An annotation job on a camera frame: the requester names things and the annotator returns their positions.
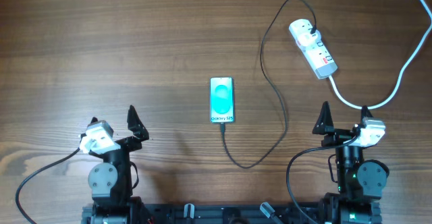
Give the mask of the blue screen smartphone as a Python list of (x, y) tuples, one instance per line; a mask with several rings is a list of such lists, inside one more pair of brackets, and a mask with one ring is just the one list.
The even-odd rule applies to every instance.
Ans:
[(234, 85), (231, 77), (210, 79), (210, 122), (234, 122)]

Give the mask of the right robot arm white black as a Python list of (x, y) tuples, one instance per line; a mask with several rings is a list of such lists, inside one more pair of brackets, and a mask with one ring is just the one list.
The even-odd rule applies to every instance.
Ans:
[(379, 200), (389, 177), (389, 168), (378, 160), (365, 160), (363, 150), (378, 143), (385, 134), (385, 124), (372, 116), (366, 106), (360, 123), (351, 130), (333, 125), (329, 103), (325, 101), (313, 128), (323, 135), (322, 147), (335, 148), (338, 193), (327, 193), (318, 203), (319, 223), (381, 224)]

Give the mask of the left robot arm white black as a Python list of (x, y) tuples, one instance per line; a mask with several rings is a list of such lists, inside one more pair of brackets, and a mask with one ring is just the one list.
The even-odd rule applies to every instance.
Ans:
[(137, 169), (130, 153), (142, 148), (149, 133), (141, 122), (134, 106), (127, 116), (131, 136), (113, 139), (113, 129), (105, 120), (92, 118), (81, 135), (79, 149), (103, 160), (88, 174), (93, 204), (82, 209), (82, 224), (138, 224), (150, 223), (151, 214), (140, 197), (133, 196), (139, 181), (132, 181), (131, 169)]

